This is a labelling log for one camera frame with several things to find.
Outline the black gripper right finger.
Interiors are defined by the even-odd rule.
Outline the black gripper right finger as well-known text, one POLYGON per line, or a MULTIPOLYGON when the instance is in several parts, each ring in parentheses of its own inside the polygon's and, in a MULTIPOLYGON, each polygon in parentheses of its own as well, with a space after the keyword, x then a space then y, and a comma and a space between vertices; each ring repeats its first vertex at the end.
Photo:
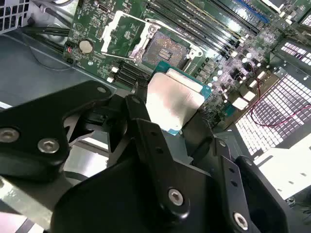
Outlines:
POLYGON ((183 127, 192 165, 207 172, 227 227, 235 233, 298 233, 300 221, 259 168, 246 156, 232 158, 202 114, 183 127))

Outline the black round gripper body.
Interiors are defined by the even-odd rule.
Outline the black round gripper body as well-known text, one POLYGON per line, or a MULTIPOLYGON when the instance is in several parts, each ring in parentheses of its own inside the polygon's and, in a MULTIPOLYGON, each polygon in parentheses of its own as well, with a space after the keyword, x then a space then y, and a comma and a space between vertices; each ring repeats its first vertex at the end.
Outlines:
POLYGON ((88 178, 71 188, 53 211, 52 233, 228 233, 212 178, 175 163, 190 198, 190 214, 168 223, 136 159, 88 178))

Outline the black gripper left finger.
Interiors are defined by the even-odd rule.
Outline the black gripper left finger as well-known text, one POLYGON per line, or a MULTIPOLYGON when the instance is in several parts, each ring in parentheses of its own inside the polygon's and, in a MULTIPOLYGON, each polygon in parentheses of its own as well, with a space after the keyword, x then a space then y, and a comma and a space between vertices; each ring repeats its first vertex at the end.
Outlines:
POLYGON ((139 97, 112 95, 96 81, 48 94, 0 114, 0 172, 31 181, 53 181, 69 156, 72 143, 106 131, 111 150, 139 160, 144 204, 165 218, 183 220, 190 201, 178 177, 160 127, 152 123, 139 97))

